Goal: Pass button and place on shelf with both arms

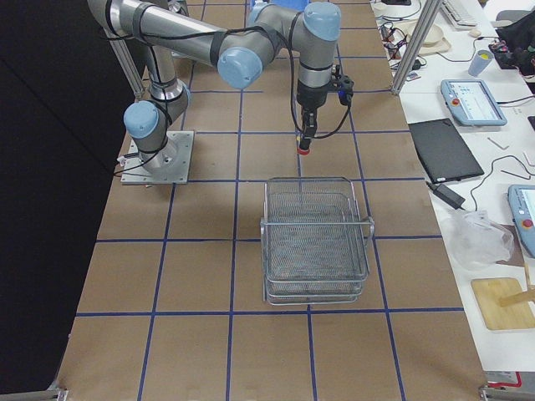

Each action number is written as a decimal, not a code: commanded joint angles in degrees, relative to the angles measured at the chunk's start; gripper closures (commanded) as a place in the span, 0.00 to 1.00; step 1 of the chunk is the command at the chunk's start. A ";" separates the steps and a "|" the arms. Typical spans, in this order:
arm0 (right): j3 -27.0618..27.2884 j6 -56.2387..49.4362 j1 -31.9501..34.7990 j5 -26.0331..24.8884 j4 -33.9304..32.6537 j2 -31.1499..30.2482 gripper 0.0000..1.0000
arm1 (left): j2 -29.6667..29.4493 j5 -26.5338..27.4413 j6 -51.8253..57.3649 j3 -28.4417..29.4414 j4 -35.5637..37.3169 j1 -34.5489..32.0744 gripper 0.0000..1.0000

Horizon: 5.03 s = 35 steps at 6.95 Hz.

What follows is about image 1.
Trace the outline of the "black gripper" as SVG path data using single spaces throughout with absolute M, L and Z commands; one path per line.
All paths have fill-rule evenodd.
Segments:
M 325 104 L 327 93 L 327 84 L 321 87 L 310 87 L 302 81 L 298 81 L 297 102 L 301 106 L 301 118 L 303 123 L 300 136 L 301 147 L 308 147 L 308 144 L 312 144 L 316 134 L 316 123 L 312 121 L 307 124 L 307 118 L 310 112 L 317 113 L 318 108 Z

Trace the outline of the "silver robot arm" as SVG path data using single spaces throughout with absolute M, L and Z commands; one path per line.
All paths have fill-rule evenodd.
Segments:
M 165 8 L 162 1 L 90 1 L 89 10 L 111 39 L 133 38 L 146 46 L 149 101 L 132 104 L 124 114 L 141 168 L 152 174 L 175 171 L 178 147 L 167 130 L 190 101 L 176 77 L 171 54 L 217 69 L 224 82 L 245 89 L 258 79 L 280 50 L 299 54 L 292 70 L 293 104 L 302 108 L 298 153 L 306 155 L 317 132 L 317 112 L 335 90 L 339 75 L 334 53 L 341 11 L 332 3 L 310 3 L 303 11 L 256 2 L 245 28 L 225 29 Z

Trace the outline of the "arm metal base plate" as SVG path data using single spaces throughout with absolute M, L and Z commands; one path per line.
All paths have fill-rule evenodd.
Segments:
M 137 146 L 131 140 L 128 153 L 134 156 L 125 159 L 125 172 L 121 173 L 120 182 L 123 185 L 186 184 L 194 137 L 194 131 L 168 130 L 166 147 L 145 165 L 142 165 Z

